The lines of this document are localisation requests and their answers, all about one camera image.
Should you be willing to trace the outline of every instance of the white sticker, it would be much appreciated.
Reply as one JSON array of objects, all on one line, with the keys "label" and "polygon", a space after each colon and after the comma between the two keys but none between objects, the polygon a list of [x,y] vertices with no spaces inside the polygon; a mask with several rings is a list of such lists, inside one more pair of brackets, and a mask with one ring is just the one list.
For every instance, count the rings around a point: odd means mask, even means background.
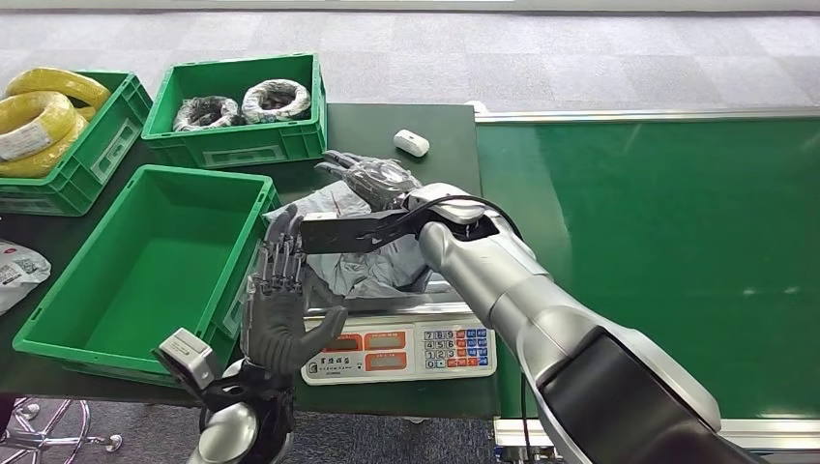
[{"label": "white sticker", "polygon": [[0,135],[0,158],[6,161],[17,160],[41,152],[52,143],[40,121],[32,121]]}]

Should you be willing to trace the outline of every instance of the empty green crate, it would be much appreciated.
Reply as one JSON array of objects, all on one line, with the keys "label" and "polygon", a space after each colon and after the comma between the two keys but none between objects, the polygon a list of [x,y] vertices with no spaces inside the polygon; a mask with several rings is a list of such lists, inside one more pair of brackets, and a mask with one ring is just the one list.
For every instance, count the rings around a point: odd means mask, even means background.
[{"label": "empty green crate", "polygon": [[243,280],[278,205],[265,176],[139,168],[15,337],[70,370],[174,385],[151,355],[184,327],[227,365]]},{"label": "empty green crate", "polygon": [[132,72],[78,73],[111,91],[88,127],[41,179],[0,178],[0,213],[82,216],[139,137],[151,98]]},{"label": "empty green crate", "polygon": [[[223,96],[242,106],[245,92],[268,79],[290,79],[310,91],[309,119],[174,132],[183,100]],[[213,169],[309,160],[327,147],[325,86],[314,54],[186,63],[165,75],[142,138],[164,164]]]}]

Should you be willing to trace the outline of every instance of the chrome chair leg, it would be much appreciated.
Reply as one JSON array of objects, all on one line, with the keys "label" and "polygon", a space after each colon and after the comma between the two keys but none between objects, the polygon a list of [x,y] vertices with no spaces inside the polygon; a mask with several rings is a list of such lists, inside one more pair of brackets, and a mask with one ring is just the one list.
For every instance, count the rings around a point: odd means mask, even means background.
[{"label": "chrome chair leg", "polygon": [[69,411],[74,401],[70,399],[63,401],[42,431],[35,430],[26,418],[27,413],[33,411],[30,407],[36,406],[28,404],[30,401],[30,398],[25,398],[15,405],[14,417],[19,429],[8,428],[0,435],[0,447],[18,450],[12,457],[0,462],[0,464],[16,463],[26,456],[31,457],[32,463],[40,464],[43,452],[52,447],[73,447],[71,455],[64,461],[64,464],[73,464],[83,445],[102,445],[108,452],[114,452],[123,446],[122,435],[111,435],[108,438],[88,436],[88,429],[91,425],[91,412],[86,401],[77,401],[82,415],[82,425],[79,436],[71,438],[53,438],[51,433]]}]

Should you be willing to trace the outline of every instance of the white small object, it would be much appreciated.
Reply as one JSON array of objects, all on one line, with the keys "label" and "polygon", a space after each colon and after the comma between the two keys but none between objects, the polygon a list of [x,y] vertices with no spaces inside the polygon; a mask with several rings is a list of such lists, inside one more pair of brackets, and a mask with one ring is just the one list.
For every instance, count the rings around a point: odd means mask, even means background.
[{"label": "white small object", "polygon": [[430,150],[430,142],[426,138],[407,129],[395,133],[393,144],[416,158],[423,157]]},{"label": "white small object", "polygon": [[475,114],[482,114],[482,113],[488,113],[489,112],[489,110],[486,109],[486,105],[484,103],[478,101],[478,100],[470,100],[470,101],[466,102],[465,104],[469,104],[469,105],[473,106],[473,112]]}]

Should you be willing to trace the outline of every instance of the scale display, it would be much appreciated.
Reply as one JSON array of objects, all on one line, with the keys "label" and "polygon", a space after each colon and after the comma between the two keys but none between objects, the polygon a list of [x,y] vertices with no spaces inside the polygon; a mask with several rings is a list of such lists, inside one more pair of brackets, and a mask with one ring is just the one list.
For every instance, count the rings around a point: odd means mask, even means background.
[{"label": "scale display", "polygon": [[336,385],[491,375],[494,332],[472,315],[454,319],[350,318],[342,335],[302,368],[302,377],[309,385]]}]

